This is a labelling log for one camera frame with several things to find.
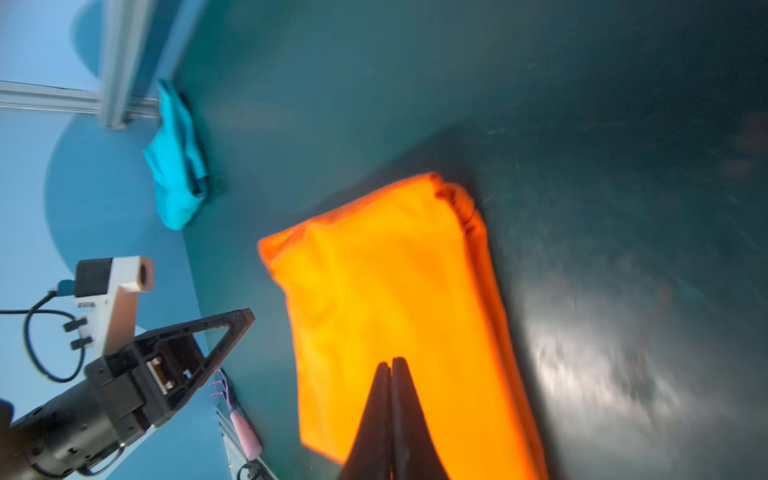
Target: orange towel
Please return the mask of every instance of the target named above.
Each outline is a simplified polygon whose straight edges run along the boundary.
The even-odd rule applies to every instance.
[[[302,442],[340,462],[379,362],[408,360],[452,480],[546,478],[485,225],[437,174],[259,242],[286,294]]]

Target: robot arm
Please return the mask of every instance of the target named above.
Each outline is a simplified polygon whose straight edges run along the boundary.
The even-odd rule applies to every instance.
[[[87,260],[75,275],[83,345],[100,355],[84,368],[85,380],[11,423],[12,406],[0,402],[0,480],[64,478],[91,469],[160,427],[210,378],[253,324],[236,310],[133,336],[139,292],[154,283],[143,257]],[[204,356],[193,334],[225,326],[227,333]]]

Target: crumpled teal towel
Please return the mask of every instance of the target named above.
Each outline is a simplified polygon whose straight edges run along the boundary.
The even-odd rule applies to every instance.
[[[154,177],[157,212],[163,224],[182,230],[208,195],[208,175],[197,146],[192,117],[170,81],[157,81],[163,124],[144,149]]]

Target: table surface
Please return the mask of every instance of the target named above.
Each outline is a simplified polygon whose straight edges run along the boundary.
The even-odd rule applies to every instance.
[[[176,78],[210,165],[185,239],[283,479],[285,299],[257,241],[437,171],[488,224],[553,478],[765,478],[768,3],[210,2]]]

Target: pink handle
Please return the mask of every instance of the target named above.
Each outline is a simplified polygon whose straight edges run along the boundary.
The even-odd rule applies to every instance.
[[[232,424],[235,425],[235,433],[237,434],[237,439],[240,440],[240,445],[243,446],[245,458],[248,462],[256,460],[261,455],[261,443],[259,443],[256,433],[250,427],[250,423],[240,413],[240,410],[232,411],[230,419],[232,419]]]

